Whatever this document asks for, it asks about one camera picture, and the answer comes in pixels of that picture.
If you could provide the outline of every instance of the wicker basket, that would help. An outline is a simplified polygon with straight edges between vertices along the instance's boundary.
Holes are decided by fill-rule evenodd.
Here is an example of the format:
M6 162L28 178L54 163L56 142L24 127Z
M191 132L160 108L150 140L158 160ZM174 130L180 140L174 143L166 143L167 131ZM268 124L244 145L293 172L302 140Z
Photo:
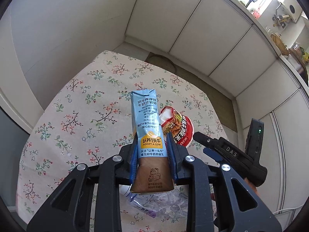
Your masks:
M287 48L285 47L284 43L282 42L282 40L280 39L280 37L278 37L276 34L272 33L270 35L271 39L273 40L273 42L276 44L276 46L279 48L279 50L281 51L282 55L289 55L289 51L287 50Z

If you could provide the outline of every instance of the floor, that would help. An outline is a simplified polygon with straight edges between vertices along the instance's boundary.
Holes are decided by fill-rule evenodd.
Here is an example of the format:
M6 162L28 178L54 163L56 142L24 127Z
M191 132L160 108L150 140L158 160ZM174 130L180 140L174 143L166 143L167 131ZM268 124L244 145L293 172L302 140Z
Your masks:
M234 108L232 101L228 97L198 78L196 75L175 65L164 56L155 55L152 52L146 51L126 42L119 45L116 49L114 49L114 51L159 66L160 68L176 74L177 76L185 79L186 81L194 84L196 87L204 91L211 101L211 104L213 105L214 110L218 115L218 118L225 130L226 135L228 136L229 141L238 146Z
M13 218L26 229L15 208L20 158L29 134L15 124L0 108L0 196Z

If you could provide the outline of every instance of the cabinet door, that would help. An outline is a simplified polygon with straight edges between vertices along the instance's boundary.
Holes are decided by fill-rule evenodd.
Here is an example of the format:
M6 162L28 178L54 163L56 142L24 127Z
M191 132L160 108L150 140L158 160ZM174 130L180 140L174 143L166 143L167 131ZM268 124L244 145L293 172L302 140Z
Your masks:
M271 115L268 114L261 119L264 122L264 136L260 164L267 168L267 177L265 182L257 188L260 198L266 206L272 211L277 211L280 199L281 185L284 185L284 178L281 174L281 165L279 149L275 127ZM244 129L244 137L247 137L249 127Z
M298 86L276 60L256 81L236 97L243 128L276 109Z
M209 77L236 97L275 60L265 40L252 27Z
M31 133L44 111L20 67L10 15L11 6L0 20L0 106L21 128Z
M249 28L225 0L202 0L170 53L209 75Z
M137 0L126 34L169 52L200 0Z
M283 208L303 205L308 198L309 108L300 90L274 110L279 125L286 166Z
M284 213L284 214L276 215L277 220L278 220L278 221L280 222L280 224L281 224L282 230L286 229L287 226L289 225L289 224L288 224L288 221L291 220L291 215L292 215L292 211L286 212L286 213Z

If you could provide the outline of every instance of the brown carton bottom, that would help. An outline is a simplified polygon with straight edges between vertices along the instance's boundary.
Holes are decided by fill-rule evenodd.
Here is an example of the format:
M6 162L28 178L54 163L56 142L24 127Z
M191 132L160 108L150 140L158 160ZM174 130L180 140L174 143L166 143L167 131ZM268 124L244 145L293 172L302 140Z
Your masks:
M132 193L167 192L174 189L167 157L143 157L138 159Z

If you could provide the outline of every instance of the red snack package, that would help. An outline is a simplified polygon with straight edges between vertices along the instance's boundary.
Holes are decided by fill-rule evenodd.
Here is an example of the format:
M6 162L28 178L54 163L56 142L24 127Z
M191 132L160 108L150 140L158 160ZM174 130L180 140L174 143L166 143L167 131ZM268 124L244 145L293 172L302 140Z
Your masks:
M188 147L193 139L194 127L191 120L181 115L171 106L165 106L160 112L160 122L163 136L172 132L173 138L177 144Z

